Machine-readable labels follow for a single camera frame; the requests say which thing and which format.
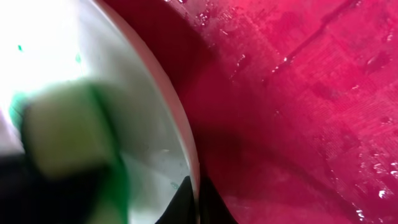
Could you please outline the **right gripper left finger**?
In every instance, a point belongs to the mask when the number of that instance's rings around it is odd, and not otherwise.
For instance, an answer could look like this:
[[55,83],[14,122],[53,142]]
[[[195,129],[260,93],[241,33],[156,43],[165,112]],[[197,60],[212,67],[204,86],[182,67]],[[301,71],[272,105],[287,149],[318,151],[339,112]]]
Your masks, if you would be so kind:
[[190,177],[186,176],[155,224],[196,224],[196,222],[192,183]]

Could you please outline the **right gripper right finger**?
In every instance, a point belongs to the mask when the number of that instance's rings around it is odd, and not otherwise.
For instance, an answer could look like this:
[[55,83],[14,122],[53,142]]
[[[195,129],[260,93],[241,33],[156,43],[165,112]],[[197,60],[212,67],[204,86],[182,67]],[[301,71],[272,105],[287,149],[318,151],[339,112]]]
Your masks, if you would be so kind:
[[208,177],[201,178],[199,209],[201,224],[238,224]]

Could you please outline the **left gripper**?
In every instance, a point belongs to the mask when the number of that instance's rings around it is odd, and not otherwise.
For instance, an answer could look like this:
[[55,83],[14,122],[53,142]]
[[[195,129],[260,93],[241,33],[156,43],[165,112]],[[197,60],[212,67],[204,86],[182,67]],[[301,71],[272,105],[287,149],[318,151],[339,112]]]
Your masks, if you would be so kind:
[[87,223],[105,167],[50,180],[26,156],[1,158],[1,224]]

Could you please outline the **green yellow sponge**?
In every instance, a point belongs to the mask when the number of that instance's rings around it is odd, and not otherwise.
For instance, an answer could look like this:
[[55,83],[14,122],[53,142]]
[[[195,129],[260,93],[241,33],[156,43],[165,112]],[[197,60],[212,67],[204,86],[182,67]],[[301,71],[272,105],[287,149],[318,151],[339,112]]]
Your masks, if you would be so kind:
[[87,223],[127,223],[129,184],[103,100],[89,83],[66,83],[31,98],[20,114],[22,154],[50,180],[106,168]]

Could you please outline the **white pink plate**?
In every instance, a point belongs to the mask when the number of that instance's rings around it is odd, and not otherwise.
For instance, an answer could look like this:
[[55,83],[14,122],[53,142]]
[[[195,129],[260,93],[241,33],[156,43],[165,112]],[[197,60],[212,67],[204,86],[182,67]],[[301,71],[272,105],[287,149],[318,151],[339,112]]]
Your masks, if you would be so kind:
[[192,131],[136,31],[104,1],[2,1],[1,156],[23,150],[23,106],[66,83],[89,83],[103,100],[127,173],[127,223],[156,223],[186,176],[198,223]]

